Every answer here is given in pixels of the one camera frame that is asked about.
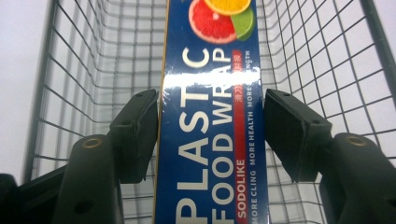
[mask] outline metal wire grid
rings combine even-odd
[[[132,95],[162,82],[164,1],[52,4],[25,181],[65,165],[81,136],[106,133]],[[257,13],[263,89],[291,92],[333,133],[362,134],[394,158],[395,108],[360,2],[258,0]],[[292,183],[266,152],[272,222],[326,223],[318,182]],[[126,223],[151,223],[155,161],[146,182],[121,186]]]

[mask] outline wire basket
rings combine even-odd
[[[357,0],[257,0],[263,90],[292,93],[332,133],[364,135],[396,164],[394,73],[382,65],[394,61],[387,43],[373,40],[383,31],[364,8]],[[165,18],[163,0],[52,1],[25,182],[66,165],[82,136],[107,133],[134,94],[161,89]],[[272,223],[326,223],[320,177],[293,183],[266,152]],[[152,221],[155,161],[147,181],[121,186],[126,223]]]

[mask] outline lime slice image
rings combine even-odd
[[[248,7],[242,13],[232,15],[231,20],[233,21],[236,38],[242,41],[247,40],[253,33],[254,26],[256,25],[253,9]]]

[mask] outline citrus fruit image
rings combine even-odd
[[[248,7],[242,13],[231,16],[233,21],[233,28],[236,32],[236,38],[238,40],[247,40],[253,33],[256,20],[254,19],[253,9]]]
[[[231,17],[212,11],[204,0],[192,1],[189,20],[195,34],[209,43],[226,44],[236,39]]]
[[[251,0],[205,0],[213,11],[224,16],[232,16],[245,11]]]
[[[253,10],[248,5],[245,10],[237,14],[224,16],[212,10],[206,0],[191,2],[189,21],[196,35],[213,44],[227,44],[236,39],[247,40],[256,25]]]

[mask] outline shopping cart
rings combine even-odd
[[[372,1],[257,1],[263,90],[296,96],[333,124],[373,140],[393,164],[395,66]],[[166,3],[52,1],[24,182],[67,164],[83,136],[107,133],[136,93],[160,90]],[[326,223],[315,183],[291,181],[267,147],[272,223]],[[147,180],[122,185],[126,223],[151,223]]]

